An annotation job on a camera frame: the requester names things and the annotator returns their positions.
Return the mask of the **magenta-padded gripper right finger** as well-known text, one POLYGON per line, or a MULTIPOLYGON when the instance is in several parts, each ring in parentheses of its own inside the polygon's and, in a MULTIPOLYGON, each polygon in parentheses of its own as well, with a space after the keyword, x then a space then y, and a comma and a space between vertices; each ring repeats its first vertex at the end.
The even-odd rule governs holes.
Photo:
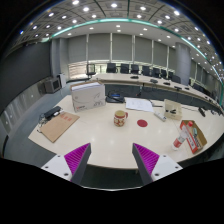
POLYGON ((132 154, 136 160, 144 185, 164 178, 182 169, 182 167, 168 155, 158 155, 137 143, 134 143, 132 146, 132 154))

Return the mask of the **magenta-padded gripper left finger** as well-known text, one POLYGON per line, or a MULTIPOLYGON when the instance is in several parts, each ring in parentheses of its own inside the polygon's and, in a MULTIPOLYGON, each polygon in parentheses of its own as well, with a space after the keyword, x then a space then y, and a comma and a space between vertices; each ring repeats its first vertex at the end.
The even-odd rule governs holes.
POLYGON ((66 155, 55 155, 42 166, 42 169, 79 185, 83 178, 90 155, 91 144, 87 143, 72 150, 66 155))

